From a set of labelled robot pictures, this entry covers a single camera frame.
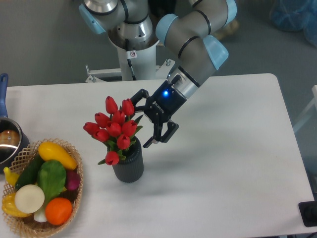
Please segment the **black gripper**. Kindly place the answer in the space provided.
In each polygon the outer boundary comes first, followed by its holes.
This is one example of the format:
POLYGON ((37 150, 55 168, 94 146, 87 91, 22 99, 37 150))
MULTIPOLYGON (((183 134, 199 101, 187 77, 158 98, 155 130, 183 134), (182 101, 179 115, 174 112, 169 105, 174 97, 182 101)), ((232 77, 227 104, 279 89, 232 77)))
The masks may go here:
POLYGON ((152 144, 159 142, 167 143, 170 140, 178 130, 179 125, 169 119, 171 119, 171 116, 187 101, 167 80, 152 96, 149 96, 147 90, 140 89, 130 100, 135 112, 144 112, 149 120, 154 123, 153 136, 145 142, 143 145, 144 148, 149 148, 152 144), (146 104, 137 106, 142 99, 146 99, 146 104), (167 130, 162 135, 162 125, 166 122, 167 130))

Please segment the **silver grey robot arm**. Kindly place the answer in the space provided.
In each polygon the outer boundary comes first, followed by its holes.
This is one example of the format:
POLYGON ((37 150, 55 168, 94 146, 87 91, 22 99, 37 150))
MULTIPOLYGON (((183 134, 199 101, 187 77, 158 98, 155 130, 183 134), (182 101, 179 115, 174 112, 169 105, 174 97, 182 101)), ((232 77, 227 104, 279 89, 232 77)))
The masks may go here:
POLYGON ((85 0, 79 12, 95 34, 106 33, 117 48, 124 81, 153 79, 156 45, 162 43, 180 60, 165 82, 149 95, 144 89, 132 97, 136 111, 154 125, 145 143, 166 143, 178 125, 172 115, 212 76, 228 58, 224 45, 213 33, 236 16, 233 0, 193 0, 184 17, 165 15, 153 25, 146 0, 85 0), (138 102, 145 99, 143 106, 138 102))

